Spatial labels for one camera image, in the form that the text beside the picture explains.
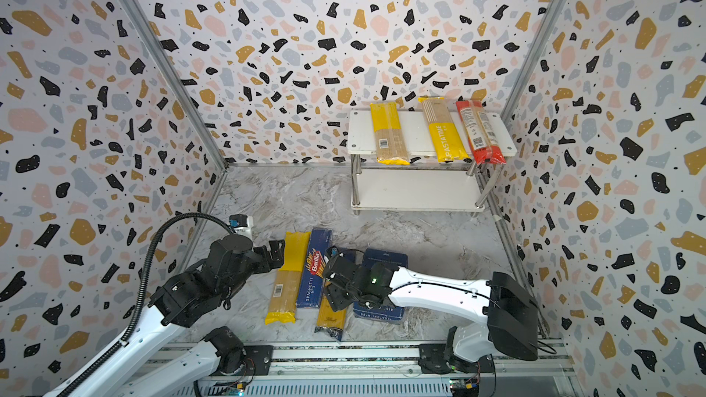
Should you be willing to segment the blue clear spaghetti bag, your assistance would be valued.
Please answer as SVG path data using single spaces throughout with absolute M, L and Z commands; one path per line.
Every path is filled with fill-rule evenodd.
M 327 249 L 328 260 L 331 261 L 334 257 L 341 255 L 344 259 L 349 262 L 356 262 L 356 254 L 352 249 L 339 249 L 336 246 L 329 247 Z M 329 281 L 325 282 L 324 295 L 322 297 L 321 305 L 319 308 L 316 326 L 314 332 L 324 333 L 327 336 L 336 340 L 336 342 L 341 342 L 344 326 L 346 321 L 346 310 L 335 312 L 332 309 L 331 303 L 327 297 L 327 288 L 330 285 Z

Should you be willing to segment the yellow spaghetti package with barcode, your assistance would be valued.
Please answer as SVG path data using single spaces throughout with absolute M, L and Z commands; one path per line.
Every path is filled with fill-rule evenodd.
M 382 165 L 410 165 L 397 104 L 373 103 L 370 110 L 377 162 Z

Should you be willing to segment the yellow Pastatime spaghetti package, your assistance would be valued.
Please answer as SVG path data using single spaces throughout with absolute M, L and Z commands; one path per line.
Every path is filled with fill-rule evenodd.
M 469 159 L 463 141 L 443 97 L 420 97 L 421 110 L 428 125 L 429 135 L 440 163 Z

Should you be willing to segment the red spaghetti package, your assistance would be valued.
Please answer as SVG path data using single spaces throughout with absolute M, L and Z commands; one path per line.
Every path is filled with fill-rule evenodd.
M 455 106 L 463 122 L 474 161 L 478 165 L 505 165 L 505 156 L 482 102 L 460 100 L 455 103 Z

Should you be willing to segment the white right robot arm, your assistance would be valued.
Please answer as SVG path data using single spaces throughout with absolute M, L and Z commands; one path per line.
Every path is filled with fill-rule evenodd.
M 447 349 L 459 360 L 475 362 L 503 354 L 535 361 L 539 350 L 539 305 L 513 277 L 495 272 L 491 279 L 446 279 L 417 273 L 388 262 L 365 268 L 341 255 L 331 258 L 323 277 L 333 310 L 358 303 L 423 308 L 472 322 L 450 330 Z

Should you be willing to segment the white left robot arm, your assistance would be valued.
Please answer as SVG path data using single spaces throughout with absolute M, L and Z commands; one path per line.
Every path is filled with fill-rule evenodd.
M 216 371 L 238 371 L 245 363 L 243 343 L 222 326 L 181 358 L 141 379 L 134 378 L 147 360 L 202 316 L 229 307 L 253 275 L 281 268 L 284 256 L 283 240 L 254 246 L 246 235 L 226 235 L 213 242 L 207 257 L 157 288 L 124 333 L 51 395 L 167 395 Z

